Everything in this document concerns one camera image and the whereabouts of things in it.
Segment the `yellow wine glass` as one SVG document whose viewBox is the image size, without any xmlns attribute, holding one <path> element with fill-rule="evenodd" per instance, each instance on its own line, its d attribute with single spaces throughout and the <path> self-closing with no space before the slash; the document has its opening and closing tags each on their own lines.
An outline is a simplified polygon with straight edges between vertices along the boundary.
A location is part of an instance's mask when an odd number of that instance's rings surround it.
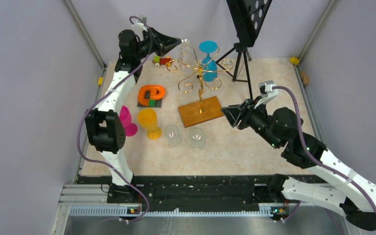
<svg viewBox="0 0 376 235">
<path fill-rule="evenodd" d="M 138 122 L 146 130 L 146 136 L 150 140 L 158 140 L 161 137 L 162 131 L 158 126 L 157 114 L 153 109 L 142 109 L 138 113 Z"/>
</svg>

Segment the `clear wine glass front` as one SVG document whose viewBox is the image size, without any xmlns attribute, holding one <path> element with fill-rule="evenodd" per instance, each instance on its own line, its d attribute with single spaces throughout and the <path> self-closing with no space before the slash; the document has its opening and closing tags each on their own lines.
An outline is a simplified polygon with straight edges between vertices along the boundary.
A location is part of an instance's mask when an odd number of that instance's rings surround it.
<svg viewBox="0 0 376 235">
<path fill-rule="evenodd" d="M 168 125 L 164 129 L 164 136 L 170 146 L 178 146 L 181 143 L 182 135 L 176 125 Z"/>
</svg>

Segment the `pink wine glass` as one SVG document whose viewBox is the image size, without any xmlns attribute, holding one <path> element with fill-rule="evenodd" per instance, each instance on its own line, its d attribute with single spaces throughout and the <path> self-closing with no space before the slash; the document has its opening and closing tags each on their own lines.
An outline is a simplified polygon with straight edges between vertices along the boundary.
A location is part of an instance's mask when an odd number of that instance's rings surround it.
<svg viewBox="0 0 376 235">
<path fill-rule="evenodd" d="M 132 115 L 125 105 L 123 105 L 120 110 L 119 119 L 123 125 L 127 137 L 132 137 L 137 133 L 138 127 L 132 122 Z"/>
</svg>

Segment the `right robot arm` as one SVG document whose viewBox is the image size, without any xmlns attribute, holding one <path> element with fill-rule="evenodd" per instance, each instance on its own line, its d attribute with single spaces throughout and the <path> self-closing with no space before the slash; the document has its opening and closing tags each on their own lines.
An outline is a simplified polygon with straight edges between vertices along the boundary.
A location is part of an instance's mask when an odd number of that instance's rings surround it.
<svg viewBox="0 0 376 235">
<path fill-rule="evenodd" d="M 314 186 L 289 176 L 275 174 L 267 186 L 274 202 L 297 200 L 332 211 L 354 226 L 376 230 L 376 184 L 365 179 L 339 160 L 327 146 L 303 132 L 298 112 L 282 107 L 268 114 L 259 99 L 223 107 L 222 113 L 232 127 L 253 129 L 294 166 L 320 177 L 329 187 Z"/>
</svg>

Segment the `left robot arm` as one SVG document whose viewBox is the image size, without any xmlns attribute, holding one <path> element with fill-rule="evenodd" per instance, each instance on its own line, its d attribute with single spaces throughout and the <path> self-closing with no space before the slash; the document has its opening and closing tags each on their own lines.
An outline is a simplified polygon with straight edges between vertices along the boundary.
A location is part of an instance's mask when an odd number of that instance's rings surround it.
<svg viewBox="0 0 376 235">
<path fill-rule="evenodd" d="M 166 36 L 152 27 L 142 31 L 139 37 L 130 29 L 118 34 L 119 58 L 113 80 L 105 95 L 86 112 L 84 122 L 90 145 L 101 153 L 112 175 L 108 191 L 108 203 L 135 203 L 141 192 L 132 184 L 130 170 L 123 147 L 125 129 L 119 118 L 123 103 L 136 85 L 142 71 L 142 63 L 152 53 L 164 56 L 182 43 L 179 38 Z"/>
</svg>

